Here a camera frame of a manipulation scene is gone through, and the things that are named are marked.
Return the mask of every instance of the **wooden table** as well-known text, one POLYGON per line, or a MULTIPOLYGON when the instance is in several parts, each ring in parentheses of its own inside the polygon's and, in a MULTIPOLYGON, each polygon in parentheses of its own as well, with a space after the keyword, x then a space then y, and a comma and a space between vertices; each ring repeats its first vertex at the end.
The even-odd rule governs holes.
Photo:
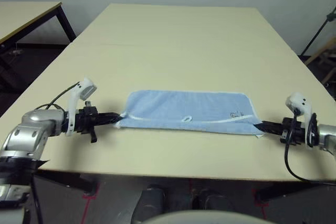
MULTIPOLYGON (((76 35, 65 16, 61 2, 0 2, 0 54, 7 51, 18 40, 56 16, 70 41, 76 35)), ((11 67, 0 58, 0 65, 5 70, 11 67)), ((5 92, 21 92, 13 88, 4 78, 0 83, 5 92)))
MULTIPOLYGON (((122 112, 141 89, 247 94, 262 120, 292 117, 285 100, 310 98, 319 123, 335 124, 336 104, 296 54, 254 8, 111 4, 0 118, 0 140, 22 115, 89 77, 99 112, 122 112)), ((66 107, 68 95, 58 104, 66 107)), ((295 180, 279 137, 96 127, 89 135, 51 137, 43 169, 83 173, 252 180, 295 180)), ((305 178, 336 178, 333 157, 290 149, 305 178)))

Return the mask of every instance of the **power cord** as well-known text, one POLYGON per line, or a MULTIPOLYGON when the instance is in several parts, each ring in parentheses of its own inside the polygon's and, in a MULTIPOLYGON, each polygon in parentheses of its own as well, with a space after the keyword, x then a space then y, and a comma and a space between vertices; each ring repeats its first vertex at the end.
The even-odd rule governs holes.
POLYGON ((56 102, 56 100, 58 98, 60 98, 62 95, 64 95, 66 92, 68 92, 70 89, 73 89, 79 82, 75 83, 74 85, 68 87, 66 90, 64 90, 61 94, 59 94, 58 96, 56 96, 46 107, 46 110, 48 110, 54 102, 56 102))
MULTIPOLYGON (((324 181, 321 181, 321 180, 310 180, 310 179, 306 179, 306 178, 302 178, 298 175, 296 175, 292 170, 291 168, 289 167, 289 163, 288 163, 288 151, 289 151, 289 146, 290 146, 290 143, 291 143, 291 139, 292 139, 292 135, 293 135, 293 132, 295 130, 295 125, 296 125, 296 122, 297 122, 297 116, 300 112, 298 110, 294 110, 294 118, 291 122, 291 126, 290 126, 290 131, 289 133, 287 134, 287 137, 286 137, 286 147, 285 147, 285 165, 286 165, 286 168, 288 170, 288 172, 295 178, 303 181, 303 182, 309 182, 309 183, 312 183, 312 184, 320 184, 320 185, 326 185, 326 186, 336 186, 336 183, 330 183, 330 182, 324 182, 324 181)), ((311 132, 311 125, 309 123, 309 126, 308 127, 308 134, 307 135, 310 135, 310 132, 311 132)))

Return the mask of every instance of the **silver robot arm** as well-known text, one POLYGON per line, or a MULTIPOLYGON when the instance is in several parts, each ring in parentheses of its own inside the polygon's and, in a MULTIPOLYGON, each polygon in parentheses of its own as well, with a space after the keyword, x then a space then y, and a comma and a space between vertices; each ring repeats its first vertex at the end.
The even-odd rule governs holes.
POLYGON ((117 113, 98 113, 96 107, 86 101, 83 109, 77 110, 79 99, 86 100, 96 86, 87 78, 66 91, 71 90, 69 112, 56 106, 55 110, 33 110, 23 115, 22 121, 8 135, 0 149, 0 222, 23 223, 23 203, 30 194, 34 172, 45 162, 41 161, 44 147, 50 136, 62 132, 90 134, 91 142, 97 141, 94 127, 115 123, 122 119, 117 113))

